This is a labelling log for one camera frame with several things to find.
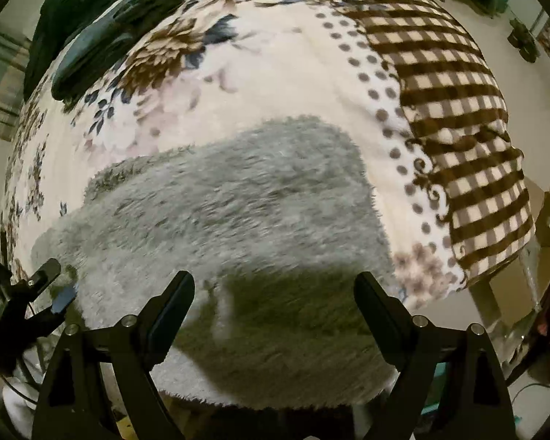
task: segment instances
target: plaid curtain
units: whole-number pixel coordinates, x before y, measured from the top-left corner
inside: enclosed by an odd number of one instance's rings
[[[0,139],[11,140],[23,104],[30,40],[0,26]]]

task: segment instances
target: bedspread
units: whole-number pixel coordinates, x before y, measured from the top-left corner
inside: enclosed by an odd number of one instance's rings
[[[25,104],[7,167],[18,278],[101,170],[287,117],[317,117],[358,148],[391,294],[410,309],[464,288],[534,231],[502,93],[434,0],[185,0],[72,107],[50,93],[66,49]]]

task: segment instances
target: cable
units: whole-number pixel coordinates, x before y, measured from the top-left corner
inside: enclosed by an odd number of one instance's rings
[[[541,384],[539,382],[534,382],[532,384],[528,384],[528,385],[525,385],[523,386],[521,389],[519,389],[517,391],[517,394],[515,395],[515,397],[513,398],[513,400],[511,401],[511,404],[513,405],[513,403],[516,401],[516,398],[518,395],[520,395],[521,391],[523,391],[524,389],[527,389],[528,387],[531,387],[533,385],[539,385],[540,387],[546,387],[546,389],[550,389],[550,385],[546,385],[546,384]]]
[[[30,397],[27,397],[25,394],[14,388],[14,386],[6,380],[6,378],[0,373],[0,378],[4,381],[4,383],[12,390],[15,394],[18,394],[19,397],[22,397],[27,402],[30,402],[31,404],[35,404],[36,406],[39,404],[36,400],[31,399]]]

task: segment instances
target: fuzzy gray towel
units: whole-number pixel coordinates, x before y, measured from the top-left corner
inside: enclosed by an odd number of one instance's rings
[[[384,363],[352,298],[391,283],[388,242],[357,147],[315,118],[113,166],[33,248],[77,276],[91,328],[137,313],[180,269],[194,304],[153,379],[161,391],[252,408],[367,401]],[[65,276],[59,284],[65,283]]]

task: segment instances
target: brown and white plaid fabric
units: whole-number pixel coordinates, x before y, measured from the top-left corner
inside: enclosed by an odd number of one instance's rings
[[[394,66],[412,132],[449,198],[452,248],[468,280],[534,233],[506,105],[477,44],[434,0],[342,0],[371,47]]]

